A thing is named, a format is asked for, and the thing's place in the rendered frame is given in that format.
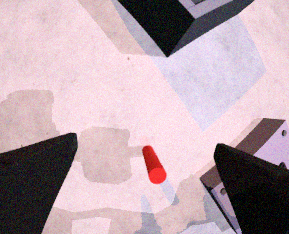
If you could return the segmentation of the red peg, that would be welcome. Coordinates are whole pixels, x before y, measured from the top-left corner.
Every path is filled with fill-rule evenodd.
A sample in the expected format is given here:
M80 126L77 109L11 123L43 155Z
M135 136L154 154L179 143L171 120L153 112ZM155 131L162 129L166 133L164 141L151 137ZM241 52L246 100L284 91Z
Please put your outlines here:
M160 182L164 182L167 173L164 172L164 166L159 161L159 158L157 158L152 146L144 145L143 149L141 149L141 153L143 153L144 164L145 168L147 168L149 181L151 181L152 184L160 184Z

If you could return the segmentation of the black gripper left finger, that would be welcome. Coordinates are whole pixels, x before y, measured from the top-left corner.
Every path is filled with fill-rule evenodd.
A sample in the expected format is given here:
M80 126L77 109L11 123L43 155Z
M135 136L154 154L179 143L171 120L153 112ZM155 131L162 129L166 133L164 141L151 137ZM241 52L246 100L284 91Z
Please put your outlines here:
M41 234L77 150L77 134L0 153L0 234Z

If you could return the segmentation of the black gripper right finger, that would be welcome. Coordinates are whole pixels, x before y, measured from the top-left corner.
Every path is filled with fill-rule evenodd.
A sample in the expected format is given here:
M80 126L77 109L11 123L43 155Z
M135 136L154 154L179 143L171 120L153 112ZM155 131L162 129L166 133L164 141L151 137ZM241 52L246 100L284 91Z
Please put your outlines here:
M288 234L289 169L227 144L213 152L243 234Z

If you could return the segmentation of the pale pink square plate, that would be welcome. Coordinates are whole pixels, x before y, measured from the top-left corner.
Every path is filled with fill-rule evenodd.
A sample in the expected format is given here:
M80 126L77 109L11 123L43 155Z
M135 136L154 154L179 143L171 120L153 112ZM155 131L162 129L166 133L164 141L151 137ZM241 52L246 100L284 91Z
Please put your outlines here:
M200 2L203 2L203 1L207 1L207 0L191 0L193 2L193 4L197 5L197 4L200 4Z

